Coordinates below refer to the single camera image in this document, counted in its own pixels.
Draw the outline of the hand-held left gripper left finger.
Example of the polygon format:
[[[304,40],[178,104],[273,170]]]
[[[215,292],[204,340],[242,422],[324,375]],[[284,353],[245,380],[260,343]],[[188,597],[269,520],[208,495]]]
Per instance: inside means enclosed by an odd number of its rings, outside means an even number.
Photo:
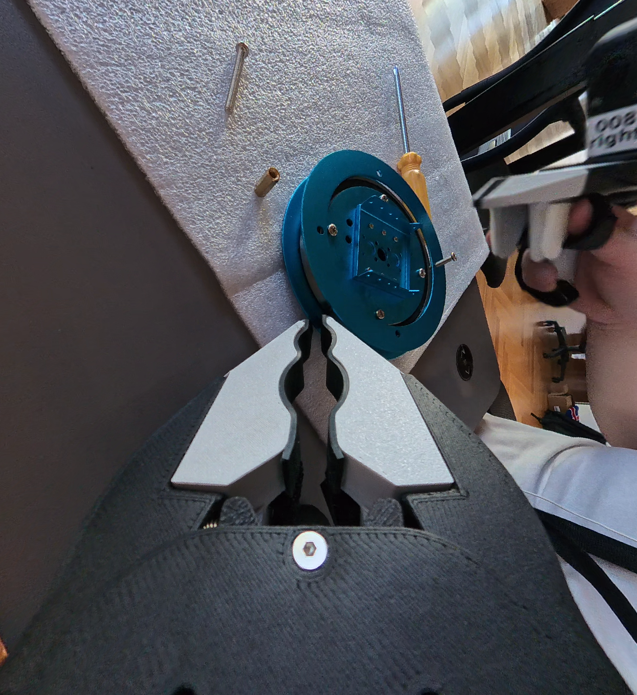
[[[297,505],[303,467],[292,403],[308,356],[309,322],[300,320],[229,371],[172,485],[241,496],[255,511],[283,492]]]

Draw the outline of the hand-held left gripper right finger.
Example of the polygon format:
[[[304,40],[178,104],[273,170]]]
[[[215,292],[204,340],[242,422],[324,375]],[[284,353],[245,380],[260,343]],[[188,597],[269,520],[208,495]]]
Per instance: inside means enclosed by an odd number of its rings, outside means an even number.
[[[378,499],[448,491],[455,485],[403,373],[329,316],[321,346],[328,422],[321,487],[333,514],[358,514]]]

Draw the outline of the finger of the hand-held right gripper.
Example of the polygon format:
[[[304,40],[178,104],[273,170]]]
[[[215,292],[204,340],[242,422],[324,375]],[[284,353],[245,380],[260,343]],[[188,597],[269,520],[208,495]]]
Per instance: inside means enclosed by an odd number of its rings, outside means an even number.
[[[473,203],[489,211],[492,253],[510,256],[527,232],[531,256],[560,256],[571,201],[584,191],[588,175],[577,165],[489,180]]]

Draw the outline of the yellow handled screwdriver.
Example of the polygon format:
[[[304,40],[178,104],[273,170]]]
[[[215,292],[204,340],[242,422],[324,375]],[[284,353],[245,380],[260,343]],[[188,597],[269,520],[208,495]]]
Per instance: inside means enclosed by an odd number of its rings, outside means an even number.
[[[403,148],[403,155],[398,161],[397,168],[401,173],[402,178],[404,178],[404,180],[416,193],[427,214],[431,215],[432,213],[430,210],[426,179],[421,171],[422,158],[420,155],[418,155],[418,153],[412,151],[410,147],[404,100],[402,97],[401,75],[399,68],[396,65],[393,66],[393,80],[396,92],[396,102],[398,105],[398,118]]]

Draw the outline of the blue round metal turntable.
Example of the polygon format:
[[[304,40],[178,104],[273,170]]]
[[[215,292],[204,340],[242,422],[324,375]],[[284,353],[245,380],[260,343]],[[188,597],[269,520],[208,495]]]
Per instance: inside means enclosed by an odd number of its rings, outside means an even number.
[[[428,342],[444,312],[442,249],[401,175],[371,154],[320,160],[285,213],[282,252],[312,323],[331,316],[387,359]]]

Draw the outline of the dark grey desk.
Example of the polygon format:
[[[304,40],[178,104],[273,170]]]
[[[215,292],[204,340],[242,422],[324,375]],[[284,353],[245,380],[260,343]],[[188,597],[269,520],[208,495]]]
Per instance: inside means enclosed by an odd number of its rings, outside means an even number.
[[[121,465],[256,345],[26,1],[0,1],[0,654]]]

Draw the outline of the person's right hand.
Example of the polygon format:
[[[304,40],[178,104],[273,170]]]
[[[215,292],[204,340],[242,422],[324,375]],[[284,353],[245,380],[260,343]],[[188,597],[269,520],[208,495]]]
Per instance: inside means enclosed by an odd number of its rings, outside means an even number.
[[[574,285],[579,297],[571,304],[588,327],[637,331],[637,218],[620,206],[610,239],[601,248],[577,257]]]

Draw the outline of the black office chair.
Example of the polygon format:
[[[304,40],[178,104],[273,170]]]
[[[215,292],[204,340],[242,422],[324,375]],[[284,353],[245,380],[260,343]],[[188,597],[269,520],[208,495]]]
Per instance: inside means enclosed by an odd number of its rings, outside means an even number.
[[[537,322],[539,328],[549,331],[549,335],[555,336],[557,346],[542,352],[542,357],[547,361],[553,361],[557,369],[557,374],[551,376],[554,384],[560,384],[565,380],[566,368],[572,359],[585,359],[587,332],[583,329],[578,334],[567,334],[566,328],[555,320],[541,320]]]

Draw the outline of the black backpack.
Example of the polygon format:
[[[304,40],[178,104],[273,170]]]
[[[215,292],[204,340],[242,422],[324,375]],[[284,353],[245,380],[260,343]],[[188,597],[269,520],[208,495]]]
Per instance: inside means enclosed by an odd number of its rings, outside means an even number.
[[[584,425],[580,421],[577,421],[566,414],[562,414],[554,410],[546,410],[542,417],[539,417],[534,413],[531,413],[531,415],[545,430],[563,434],[568,437],[590,439],[597,441],[602,445],[607,444],[607,440],[601,434],[601,432]]]

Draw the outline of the white foam sheet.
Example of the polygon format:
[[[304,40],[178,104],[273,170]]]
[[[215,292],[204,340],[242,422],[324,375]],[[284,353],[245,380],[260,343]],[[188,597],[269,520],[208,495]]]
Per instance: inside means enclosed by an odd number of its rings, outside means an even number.
[[[361,150],[390,167],[401,155],[398,65],[436,234],[458,261],[443,267],[440,324],[451,312],[453,323],[395,363],[478,425],[499,382],[468,290],[487,246],[407,1],[29,4],[260,345],[302,317],[280,245],[295,187],[334,151]],[[249,53],[228,115],[240,41]],[[280,180],[257,197],[271,166]],[[455,366],[461,343],[473,352],[469,381]]]

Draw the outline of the black metal frame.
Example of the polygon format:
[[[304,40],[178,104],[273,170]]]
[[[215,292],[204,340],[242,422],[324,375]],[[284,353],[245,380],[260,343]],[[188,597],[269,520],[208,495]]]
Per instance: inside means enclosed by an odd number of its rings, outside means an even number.
[[[585,57],[610,29],[634,17],[637,1],[579,1],[525,56],[445,100],[448,126],[467,174],[502,159],[550,122],[540,114],[584,83]]]

